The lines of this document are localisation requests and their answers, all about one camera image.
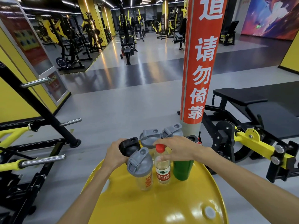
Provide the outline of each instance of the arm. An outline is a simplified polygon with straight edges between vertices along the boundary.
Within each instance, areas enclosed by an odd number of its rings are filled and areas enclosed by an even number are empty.
[[[164,160],[196,160],[214,170],[241,196],[243,196],[270,223],[298,223],[299,198],[256,174],[217,154],[212,148],[198,145],[185,137],[159,139],[172,153],[160,157]]]
[[[106,181],[111,173],[128,159],[128,157],[121,154],[118,148],[119,144],[124,140],[118,139],[111,144],[99,171],[95,173],[92,181],[73,202],[57,224],[88,224]]]

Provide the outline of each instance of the person's right hand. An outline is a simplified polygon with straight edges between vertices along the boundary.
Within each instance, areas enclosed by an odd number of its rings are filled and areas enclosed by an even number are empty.
[[[172,150],[171,154],[158,157],[158,162],[166,160],[196,160],[200,163],[205,163],[206,158],[215,153],[212,148],[204,147],[187,139],[186,137],[181,136],[158,139],[157,141],[155,141],[154,145],[156,144],[164,144]]]

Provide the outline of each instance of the red sign with white chinese characters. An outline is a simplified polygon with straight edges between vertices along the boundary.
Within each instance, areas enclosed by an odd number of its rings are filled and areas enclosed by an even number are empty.
[[[181,120],[200,123],[204,113],[227,0],[189,0]]]

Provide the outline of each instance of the yellow barrel top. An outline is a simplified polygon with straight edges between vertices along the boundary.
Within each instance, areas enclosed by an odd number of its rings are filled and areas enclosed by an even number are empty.
[[[101,165],[102,162],[93,171],[86,185]],[[171,180],[166,185],[158,183],[154,166],[154,182],[149,191],[138,189],[135,177],[128,173],[126,164],[117,168],[109,180],[110,185],[100,195],[89,224],[228,224],[220,191],[203,164],[194,162],[186,181],[179,181],[173,176],[171,164]],[[214,219],[205,216],[204,209],[207,206],[215,210]]]

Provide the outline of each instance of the floor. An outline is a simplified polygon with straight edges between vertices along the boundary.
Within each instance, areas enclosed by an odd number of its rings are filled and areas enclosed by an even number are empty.
[[[207,105],[211,105],[212,91],[218,88],[236,89],[299,81],[299,75],[277,68],[290,42],[258,37],[238,36],[236,46],[219,45]],[[64,146],[65,161],[56,162],[35,204],[36,212],[24,223],[54,224],[76,199],[87,178],[104,158],[112,141],[139,136],[144,129],[159,128],[179,121],[182,66],[184,52],[171,39],[159,40],[148,33],[145,41],[138,41],[138,53],[132,65],[126,66],[119,58],[120,45],[115,40],[101,53],[85,73],[62,75],[72,96],[57,114],[60,121],[82,118],[82,122],[67,126],[82,140],[75,149]],[[248,119],[234,106],[227,109],[242,122]],[[212,139],[201,126],[205,146]],[[58,138],[51,127],[39,132],[28,132],[18,143],[29,143]],[[40,150],[37,156],[47,156],[49,150]],[[268,160],[246,159],[238,165],[265,178]],[[23,181],[40,167],[26,168]],[[244,198],[218,175],[213,176],[222,193],[231,224],[268,223]],[[299,196],[299,178],[287,182],[277,180],[278,186]]]

